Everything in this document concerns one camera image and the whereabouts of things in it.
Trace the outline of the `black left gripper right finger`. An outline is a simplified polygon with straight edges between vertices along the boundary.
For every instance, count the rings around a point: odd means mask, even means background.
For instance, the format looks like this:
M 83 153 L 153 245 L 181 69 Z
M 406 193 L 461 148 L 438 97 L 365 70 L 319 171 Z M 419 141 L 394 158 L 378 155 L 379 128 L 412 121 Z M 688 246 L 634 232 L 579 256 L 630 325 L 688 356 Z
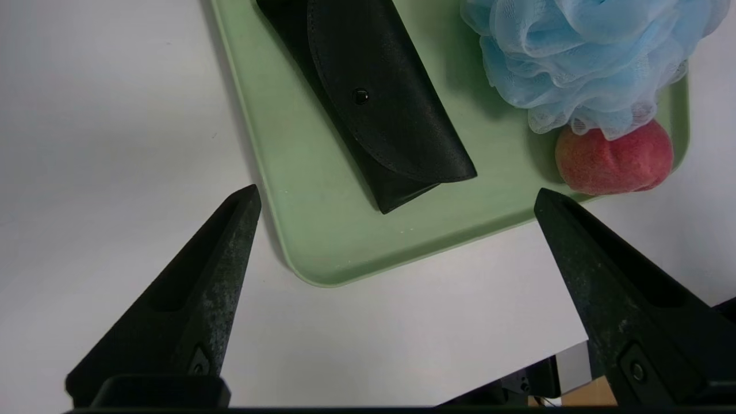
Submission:
M 734 300 L 705 304 L 559 192 L 534 214 L 620 408 L 734 409 Z

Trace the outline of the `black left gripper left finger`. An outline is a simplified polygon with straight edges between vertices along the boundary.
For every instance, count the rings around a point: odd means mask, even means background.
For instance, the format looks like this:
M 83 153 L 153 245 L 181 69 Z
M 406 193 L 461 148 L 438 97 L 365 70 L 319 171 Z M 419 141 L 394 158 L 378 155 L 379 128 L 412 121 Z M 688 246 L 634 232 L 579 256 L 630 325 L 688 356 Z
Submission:
M 218 411 L 221 378 L 261 213 L 258 187 L 229 195 L 67 375 L 76 411 Z

